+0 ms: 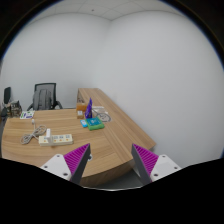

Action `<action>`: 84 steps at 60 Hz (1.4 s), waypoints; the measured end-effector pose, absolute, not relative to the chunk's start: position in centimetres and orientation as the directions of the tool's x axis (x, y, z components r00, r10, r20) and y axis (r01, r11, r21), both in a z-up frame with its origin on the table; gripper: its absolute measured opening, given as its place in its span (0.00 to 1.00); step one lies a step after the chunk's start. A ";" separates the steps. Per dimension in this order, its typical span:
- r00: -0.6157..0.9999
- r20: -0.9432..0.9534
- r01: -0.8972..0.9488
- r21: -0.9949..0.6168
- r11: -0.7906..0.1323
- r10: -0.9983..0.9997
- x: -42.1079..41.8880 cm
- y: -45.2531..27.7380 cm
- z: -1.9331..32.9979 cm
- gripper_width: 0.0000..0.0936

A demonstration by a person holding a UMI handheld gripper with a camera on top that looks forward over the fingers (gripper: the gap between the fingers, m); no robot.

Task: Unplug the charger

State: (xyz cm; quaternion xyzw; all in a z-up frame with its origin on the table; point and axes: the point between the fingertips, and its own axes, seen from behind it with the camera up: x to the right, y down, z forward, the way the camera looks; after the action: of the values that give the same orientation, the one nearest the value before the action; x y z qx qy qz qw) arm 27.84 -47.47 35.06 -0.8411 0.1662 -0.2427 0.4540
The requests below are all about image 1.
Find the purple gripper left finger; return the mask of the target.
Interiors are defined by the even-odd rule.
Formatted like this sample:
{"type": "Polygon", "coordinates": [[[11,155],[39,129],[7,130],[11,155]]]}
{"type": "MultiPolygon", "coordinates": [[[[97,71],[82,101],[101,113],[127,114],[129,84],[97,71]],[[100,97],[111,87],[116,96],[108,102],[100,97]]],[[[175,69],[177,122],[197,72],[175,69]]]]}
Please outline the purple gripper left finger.
{"type": "Polygon", "coordinates": [[[41,169],[79,185],[90,155],[90,144],[85,144],[65,155],[54,155],[41,169]]]}

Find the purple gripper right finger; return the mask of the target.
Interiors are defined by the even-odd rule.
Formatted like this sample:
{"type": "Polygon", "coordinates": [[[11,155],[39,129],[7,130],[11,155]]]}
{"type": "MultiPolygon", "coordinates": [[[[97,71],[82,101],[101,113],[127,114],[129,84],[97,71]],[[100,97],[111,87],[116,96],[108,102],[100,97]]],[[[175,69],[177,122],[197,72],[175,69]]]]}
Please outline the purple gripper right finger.
{"type": "Polygon", "coordinates": [[[131,153],[144,185],[180,170],[180,166],[165,154],[156,155],[136,144],[132,145],[131,153]]]}

